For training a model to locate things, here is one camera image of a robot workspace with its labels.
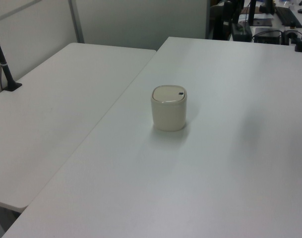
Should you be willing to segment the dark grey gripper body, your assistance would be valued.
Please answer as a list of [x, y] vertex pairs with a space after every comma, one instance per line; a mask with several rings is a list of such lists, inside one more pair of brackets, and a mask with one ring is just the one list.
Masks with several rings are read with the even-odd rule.
[[232, 34], [252, 34], [252, 31], [247, 22], [233, 23]]

